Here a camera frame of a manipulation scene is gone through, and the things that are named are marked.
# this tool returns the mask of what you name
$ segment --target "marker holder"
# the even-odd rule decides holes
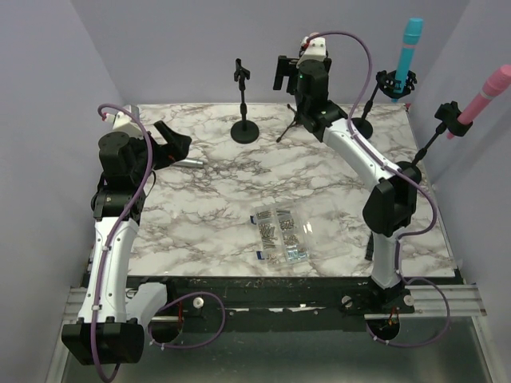
[[[398,84],[400,81],[396,81],[395,76],[396,71],[387,73],[386,70],[383,70],[376,73],[376,86],[374,87],[369,101],[364,105],[362,116],[353,119],[353,125],[366,139],[369,139],[373,135],[373,125],[366,120],[366,118],[373,107],[374,97],[376,97],[378,90],[381,90],[383,94],[394,100],[408,96],[413,90],[415,90],[417,78],[414,72],[411,70],[408,71],[408,78],[406,79],[405,87],[401,93],[396,93],[396,88],[400,85]]]

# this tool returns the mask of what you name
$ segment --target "white marble surface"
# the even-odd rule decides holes
[[[371,263],[364,259],[369,230],[362,219],[369,192],[356,173],[302,127],[292,128],[277,144],[275,138],[292,120],[285,105],[249,105],[248,116],[261,134],[255,143],[241,145],[229,134],[240,118],[239,105],[141,105],[142,122],[163,120],[190,135],[189,157],[207,160],[208,165],[158,172],[145,203],[129,274],[369,275]],[[369,120],[374,126],[370,141],[380,152],[394,162],[413,157],[416,148],[403,105],[376,105]],[[153,126],[149,129],[159,137]],[[284,199],[305,199],[319,212],[315,228],[324,251],[304,263],[275,268],[256,258],[258,233],[248,218],[254,207]],[[322,201],[334,201],[337,212]],[[430,207],[419,195],[409,229],[427,226],[430,217]],[[406,239],[402,256],[406,275],[454,274],[439,226]]]

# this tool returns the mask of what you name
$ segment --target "gray floor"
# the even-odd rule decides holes
[[[397,340],[424,340],[441,319],[408,319]],[[193,335],[202,340],[204,335]],[[187,341],[193,341],[187,334]],[[456,319],[440,342],[421,349],[379,345],[365,333],[222,334],[213,344],[189,351],[148,345],[140,363],[123,365],[115,383],[491,382],[470,319]],[[69,357],[65,383],[100,382],[92,366]]]

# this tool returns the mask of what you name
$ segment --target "white wall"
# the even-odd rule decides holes
[[[441,103],[455,100],[463,109],[496,68],[511,64],[510,14],[509,0],[468,5],[412,106],[420,144],[434,133]],[[430,149],[426,168],[454,255],[462,274],[481,289],[511,379],[511,89],[492,101],[467,136],[442,138]]]
[[[95,108],[121,102],[69,0],[0,5],[0,381],[43,382],[93,240]]]
[[[376,70],[394,70],[410,17],[425,20],[413,70],[428,73],[468,0],[72,0],[121,95],[133,103],[238,101],[234,60],[252,71],[247,100],[272,90],[277,57],[296,57],[310,32],[358,34]],[[362,48],[329,39],[331,99],[352,102],[366,76]],[[379,96],[379,100],[389,101]]]

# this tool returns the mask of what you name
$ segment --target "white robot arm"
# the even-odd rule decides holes
[[[347,114],[328,100],[330,66],[325,39],[304,38],[299,59],[279,57],[273,89],[280,90],[283,78],[289,77],[287,92],[295,96],[295,122],[334,149],[371,191],[363,210],[374,238],[371,277],[381,289],[390,289],[401,282],[395,265],[397,238],[415,212],[417,191],[388,170],[403,171],[358,134],[354,126],[349,129]],[[417,168],[405,172],[420,180]]]
[[[127,113],[138,118],[134,107]],[[113,124],[113,131],[98,143],[103,172],[91,203],[96,239],[89,286],[77,323],[65,325],[61,335],[63,343],[84,365],[93,362],[91,349],[101,363],[134,363],[142,355],[145,330],[167,302],[168,293],[165,284],[145,283],[126,304],[129,258],[145,202],[140,187],[147,179],[148,169],[156,171],[184,160],[192,142],[190,137],[173,132],[163,121],[154,124],[167,141],[160,145],[151,135],[147,137],[149,143],[145,142],[139,128],[124,113],[107,114],[104,120]],[[100,272],[102,259],[105,264]],[[97,345],[91,348],[93,335]]]

